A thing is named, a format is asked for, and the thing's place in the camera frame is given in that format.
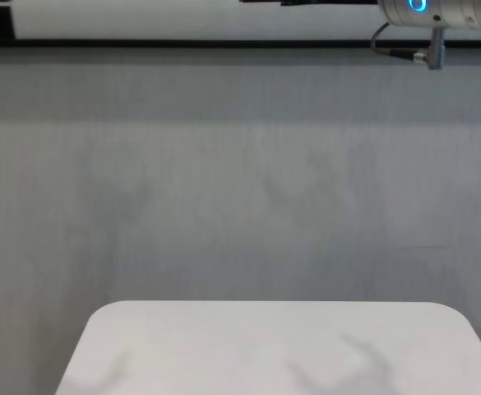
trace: cable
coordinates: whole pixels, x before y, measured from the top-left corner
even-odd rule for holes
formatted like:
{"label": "cable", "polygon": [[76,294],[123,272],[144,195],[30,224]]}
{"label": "cable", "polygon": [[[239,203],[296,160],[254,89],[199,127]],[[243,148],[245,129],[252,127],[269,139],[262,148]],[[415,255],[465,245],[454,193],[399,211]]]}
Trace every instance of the cable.
{"label": "cable", "polygon": [[390,56],[391,51],[389,49],[379,49],[377,47],[377,39],[379,38],[381,33],[385,31],[389,26],[390,26],[390,22],[385,23],[383,26],[377,29],[377,31],[373,35],[372,41],[370,43],[370,48],[372,49],[373,52],[378,53],[380,55],[384,55],[384,56]]}
{"label": "cable", "polygon": [[418,49],[379,49],[377,47],[377,39],[381,35],[383,31],[385,31],[388,26],[390,26],[390,22],[385,23],[381,26],[372,37],[370,41],[370,48],[373,52],[378,53],[382,56],[391,56],[393,58],[399,58],[404,60],[409,60],[410,62],[414,63],[427,63],[428,62],[428,54],[422,52]]}

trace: gray wall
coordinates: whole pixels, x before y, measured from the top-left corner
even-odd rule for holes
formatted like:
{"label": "gray wall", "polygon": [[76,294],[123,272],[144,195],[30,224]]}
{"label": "gray wall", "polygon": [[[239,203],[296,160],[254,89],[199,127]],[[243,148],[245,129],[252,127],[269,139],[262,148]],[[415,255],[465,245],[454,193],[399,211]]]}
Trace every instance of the gray wall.
{"label": "gray wall", "polygon": [[481,336],[481,59],[0,50],[0,395],[136,299],[435,301]]}

